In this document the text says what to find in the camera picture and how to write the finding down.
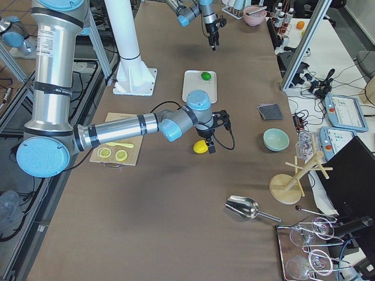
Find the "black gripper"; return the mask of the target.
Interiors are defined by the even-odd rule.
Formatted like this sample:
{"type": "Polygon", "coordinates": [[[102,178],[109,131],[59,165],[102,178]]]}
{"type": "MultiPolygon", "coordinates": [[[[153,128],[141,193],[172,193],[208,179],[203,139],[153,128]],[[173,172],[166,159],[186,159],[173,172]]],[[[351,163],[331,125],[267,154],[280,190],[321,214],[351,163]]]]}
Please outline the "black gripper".
{"type": "Polygon", "coordinates": [[[227,19],[224,17],[215,19],[212,23],[205,23],[206,32],[209,34],[209,45],[213,51],[220,45],[219,42],[219,28],[225,27],[227,19]]]}
{"type": "Polygon", "coordinates": [[[221,126],[224,126],[227,131],[231,131],[230,116],[226,110],[213,112],[209,121],[205,123],[199,122],[196,126],[198,135],[206,141],[209,154],[216,152],[213,142],[214,132],[221,126]]]}

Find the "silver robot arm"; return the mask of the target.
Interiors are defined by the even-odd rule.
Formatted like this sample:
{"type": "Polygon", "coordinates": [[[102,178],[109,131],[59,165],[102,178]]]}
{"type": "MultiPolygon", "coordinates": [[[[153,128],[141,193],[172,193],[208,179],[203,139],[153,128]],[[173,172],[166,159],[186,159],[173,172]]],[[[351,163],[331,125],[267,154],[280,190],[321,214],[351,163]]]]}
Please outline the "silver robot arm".
{"type": "MultiPolygon", "coordinates": [[[[201,15],[210,47],[219,45],[219,28],[226,19],[218,17],[213,1],[197,1],[185,7],[165,1],[176,13],[181,26],[201,15]]],[[[153,93],[155,68],[141,59],[130,1],[105,1],[106,10],[120,57],[115,93],[146,95],[153,93]]],[[[34,102],[32,118],[25,124],[23,142],[16,161],[27,174],[53,177],[67,169],[71,156],[120,139],[161,131],[173,142],[190,128],[207,140],[206,133],[216,128],[209,96],[194,90],[186,105],[176,111],[136,115],[98,125],[69,124],[71,82],[76,37],[89,16],[89,1],[32,1],[32,18],[38,25],[34,102]]]]}
{"type": "Polygon", "coordinates": [[[213,1],[193,1],[189,7],[180,1],[166,0],[165,3],[174,11],[182,27],[189,25],[195,18],[201,16],[202,24],[206,29],[206,31],[203,30],[203,34],[207,37],[212,50],[216,50],[216,47],[220,45],[219,29],[225,27],[227,19],[215,13],[213,1]]]}

